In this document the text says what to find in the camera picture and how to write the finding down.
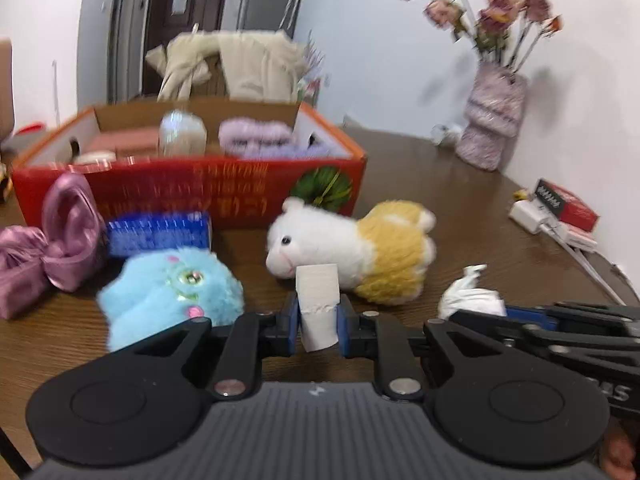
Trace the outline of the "person's hand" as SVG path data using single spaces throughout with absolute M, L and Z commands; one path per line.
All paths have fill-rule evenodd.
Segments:
M 608 425 L 599 451 L 599 465 L 612 480 L 637 480 L 634 469 L 636 439 L 631 437 L 618 419 Z

